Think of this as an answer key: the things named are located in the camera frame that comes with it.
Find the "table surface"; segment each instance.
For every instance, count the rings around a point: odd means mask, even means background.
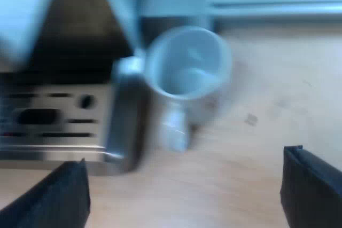
[[[135,172],[90,176],[87,227],[288,227],[283,147],[342,169],[342,25],[259,25],[222,32],[234,59],[224,111],[185,153],[149,141]],[[0,169],[0,208],[48,171]]]

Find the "mug handle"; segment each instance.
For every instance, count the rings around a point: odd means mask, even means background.
[[[189,124],[184,107],[168,104],[161,117],[161,138],[168,148],[184,152],[190,142]]]

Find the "espresso machine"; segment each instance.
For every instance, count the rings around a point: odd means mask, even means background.
[[[119,69],[141,48],[126,33],[136,0],[3,1],[0,159],[134,169],[148,92],[141,73]]]

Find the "silver drip tray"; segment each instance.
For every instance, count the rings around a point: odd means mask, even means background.
[[[58,164],[85,158],[93,166],[114,163],[119,171],[132,170],[141,149],[146,101],[139,95],[144,87],[134,78],[128,82],[120,90],[111,83],[5,90],[0,159]]]

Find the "white mug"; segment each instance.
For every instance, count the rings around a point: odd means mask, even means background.
[[[190,125],[203,125],[215,116],[230,72],[231,56],[225,41],[207,29],[178,27],[152,42],[144,74],[166,105],[160,132],[170,148],[187,149]]]

